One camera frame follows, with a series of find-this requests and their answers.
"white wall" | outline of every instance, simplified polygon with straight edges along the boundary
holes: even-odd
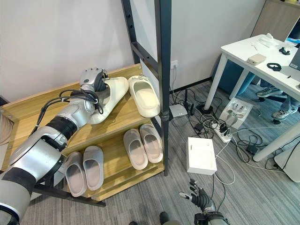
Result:
[[[120,0],[1,0],[0,95],[75,82],[88,67],[133,64]]]
[[[174,88],[210,77],[220,47],[250,37],[264,2],[173,0],[171,61],[178,60]],[[131,0],[131,7],[137,39],[157,59],[154,2]]]

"white table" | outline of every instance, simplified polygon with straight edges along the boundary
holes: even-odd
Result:
[[[276,86],[277,88],[284,91],[286,94],[290,95],[291,97],[300,101],[300,71],[291,68],[289,66],[290,62],[292,61],[295,53],[297,52],[297,48],[293,47],[290,52],[290,55],[283,55],[278,50],[285,46],[285,44],[279,40],[276,40],[279,43],[277,48],[268,48],[261,43],[257,42],[257,40],[264,36],[258,35],[255,37],[251,37],[242,41],[238,41],[229,45],[225,45],[221,47],[222,55],[219,62],[219,66],[217,68],[214,81],[211,85],[209,95],[207,97],[204,110],[208,110],[212,99],[216,93],[218,84],[220,82],[222,73],[226,66],[227,60],[231,60],[234,63],[240,65],[244,68],[240,78],[238,79],[235,87],[233,88],[232,93],[230,94],[229,98],[232,99],[236,96],[237,92],[239,91],[241,85],[243,84],[246,76],[249,72],[254,73],[256,76],[266,80],[267,82],[271,83],[272,85]],[[247,63],[247,59],[255,54],[261,54],[267,57],[267,59],[258,64],[257,66],[253,66]],[[278,63],[281,65],[282,69],[279,72],[273,71],[272,69],[267,67],[267,64],[273,62]],[[298,121],[295,125],[293,125],[287,132],[283,135],[278,137],[272,143],[270,143],[267,147],[263,150],[258,152],[254,157],[253,160],[256,162],[262,160],[270,153],[275,151],[277,148],[281,147],[289,140],[292,140],[294,137],[300,134],[300,121]]]

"power strip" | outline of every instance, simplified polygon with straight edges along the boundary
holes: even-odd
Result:
[[[231,138],[233,137],[232,134],[226,134],[226,136],[224,136],[224,133],[220,132],[220,125],[217,124],[217,127],[214,129],[214,131],[216,132],[216,134],[219,136],[219,138],[224,142],[224,143],[228,143],[230,142]]]

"wooden cabinet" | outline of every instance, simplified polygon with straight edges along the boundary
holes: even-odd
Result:
[[[285,41],[299,17],[300,5],[296,1],[266,0],[251,36],[270,33]]]

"small white box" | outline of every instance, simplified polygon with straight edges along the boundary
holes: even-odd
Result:
[[[211,139],[187,138],[187,172],[213,175],[217,171]]]

